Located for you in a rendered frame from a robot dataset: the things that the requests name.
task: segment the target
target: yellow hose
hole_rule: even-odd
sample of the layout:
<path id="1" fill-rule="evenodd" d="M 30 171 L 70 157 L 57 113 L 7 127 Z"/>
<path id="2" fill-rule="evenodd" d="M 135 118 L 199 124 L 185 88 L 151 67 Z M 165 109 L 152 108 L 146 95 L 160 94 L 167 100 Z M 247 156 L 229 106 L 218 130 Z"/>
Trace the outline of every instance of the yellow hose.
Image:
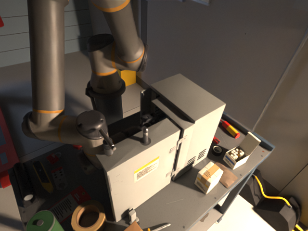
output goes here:
<path id="1" fill-rule="evenodd" d="M 260 189 L 261 189 L 261 192 L 262 192 L 262 195 L 263 195 L 265 198 L 268 198 L 268 199 L 282 199 L 282 200 L 284 200 L 284 201 L 287 203 L 287 205 L 288 205 L 290 208 L 292 208 L 292 206 L 291 206 L 291 204 L 288 202 L 288 200 L 285 199 L 285 198 L 283 198 L 283 197 L 281 197 L 281 196 L 266 196 L 266 195 L 264 194 L 262 184 L 261 184 L 261 182 L 259 181 L 258 177 L 255 176 L 255 175 L 254 175 L 254 177 L 255 177 L 256 180 L 258 181 L 259 186 L 260 186 Z M 297 227 L 297 229 L 298 229 L 299 231 L 304 231 L 298 224 L 296 224 L 295 227 Z"/>

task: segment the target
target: green spool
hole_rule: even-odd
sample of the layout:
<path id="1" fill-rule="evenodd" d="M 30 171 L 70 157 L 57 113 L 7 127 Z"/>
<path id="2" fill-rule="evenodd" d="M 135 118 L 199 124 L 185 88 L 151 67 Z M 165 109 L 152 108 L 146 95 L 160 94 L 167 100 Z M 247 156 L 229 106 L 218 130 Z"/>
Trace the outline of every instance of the green spool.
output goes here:
<path id="1" fill-rule="evenodd" d="M 26 231 L 64 231 L 64 229 L 52 212 L 42 210 L 30 219 Z"/>

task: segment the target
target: white floor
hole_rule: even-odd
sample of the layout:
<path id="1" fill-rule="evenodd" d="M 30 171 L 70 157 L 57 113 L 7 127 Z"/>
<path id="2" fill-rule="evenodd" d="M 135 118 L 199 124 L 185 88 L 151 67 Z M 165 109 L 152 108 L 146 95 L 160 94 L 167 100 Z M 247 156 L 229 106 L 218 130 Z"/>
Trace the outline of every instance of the white floor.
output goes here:
<path id="1" fill-rule="evenodd" d="M 193 227 L 192 231 L 205 231 L 199 224 L 196 228 Z M 275 229 L 254 212 L 251 204 L 238 195 L 221 222 L 214 224 L 208 231 L 275 231 Z"/>

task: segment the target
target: small white box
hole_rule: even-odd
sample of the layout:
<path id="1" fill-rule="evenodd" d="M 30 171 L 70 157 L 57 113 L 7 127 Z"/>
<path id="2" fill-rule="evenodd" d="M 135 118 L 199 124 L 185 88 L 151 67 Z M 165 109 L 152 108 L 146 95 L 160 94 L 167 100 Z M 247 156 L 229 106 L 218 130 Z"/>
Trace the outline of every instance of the small white box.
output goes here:
<path id="1" fill-rule="evenodd" d="M 237 167 L 246 163 L 250 154 L 259 146 L 260 143 L 261 140 L 249 131 L 239 146 L 232 148 L 231 150 L 226 152 L 225 156 L 223 157 L 223 160 L 230 166 L 231 169 L 236 169 Z M 229 153 L 236 148 L 242 149 L 245 152 L 244 156 L 239 160 L 234 160 L 229 155 Z"/>
<path id="2" fill-rule="evenodd" d="M 222 174 L 223 171 L 213 162 L 210 162 L 198 172 L 194 184 L 201 189 L 202 192 L 208 194 L 212 188 L 218 184 Z"/>

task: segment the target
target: workbench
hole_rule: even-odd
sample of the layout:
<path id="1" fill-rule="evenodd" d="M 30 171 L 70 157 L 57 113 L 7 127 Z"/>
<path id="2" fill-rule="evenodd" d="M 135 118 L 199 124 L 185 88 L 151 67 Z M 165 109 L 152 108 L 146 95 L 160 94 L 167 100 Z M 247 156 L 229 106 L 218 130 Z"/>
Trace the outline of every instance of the workbench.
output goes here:
<path id="1" fill-rule="evenodd" d="M 219 222 L 223 218 L 223 215 L 226 213 L 229 206 L 239 194 L 247 180 L 251 177 L 255 169 L 274 149 L 272 144 L 254 133 L 259 139 L 261 139 L 260 145 L 255 149 L 244 165 L 235 170 L 231 170 L 222 160 L 224 153 L 227 150 L 238 146 L 249 130 L 233 120 L 226 113 L 223 114 L 222 118 L 237 128 L 241 136 L 238 139 L 235 139 L 221 125 L 219 125 L 215 136 L 220 140 L 219 146 L 223 149 L 221 156 L 212 155 L 211 149 L 214 145 L 214 143 L 212 143 L 207 158 L 192 167 L 175 181 L 171 181 L 169 185 L 141 206 L 135 208 L 137 217 L 140 219 L 140 227 L 144 231 L 146 231 L 147 228 L 152 230 L 167 223 L 171 223 L 171 226 L 166 228 L 166 231 L 207 230 L 216 221 Z M 86 175 L 78 163 L 78 152 L 79 151 L 74 149 L 72 145 L 66 144 L 25 162 L 25 167 L 29 173 L 36 195 L 31 202 L 22 202 L 17 182 L 14 178 L 14 172 L 10 171 L 11 183 L 22 222 L 26 225 L 27 221 L 36 212 L 59 205 L 59 202 L 61 203 L 63 199 L 67 199 L 67 196 L 70 195 L 71 192 L 75 192 L 77 189 L 84 191 L 92 200 L 97 200 L 104 206 L 107 218 L 107 224 L 104 231 L 123 231 L 129 225 L 128 216 L 118 223 L 114 222 L 103 170 L 97 170 L 92 175 Z M 52 153 L 61 153 L 59 161 L 53 165 L 46 159 L 46 157 Z M 40 161 L 43 164 L 52 182 L 51 171 L 63 167 L 68 186 L 62 191 L 57 190 L 54 186 L 54 192 L 49 194 L 43 189 L 34 172 L 32 167 L 34 161 Z M 238 177 L 238 179 L 228 189 L 219 182 L 217 186 L 205 195 L 197 188 L 197 186 L 195 186 L 194 181 L 197 173 L 210 161 L 214 163 L 222 163 L 228 167 L 229 170 Z M 225 199 L 225 201 L 221 206 L 219 206 L 218 203 L 222 199 Z M 66 211 L 66 213 L 72 213 L 73 211 L 74 208 L 71 208 L 71 211 Z M 71 216 L 63 221 L 61 225 L 65 231 L 72 231 Z"/>

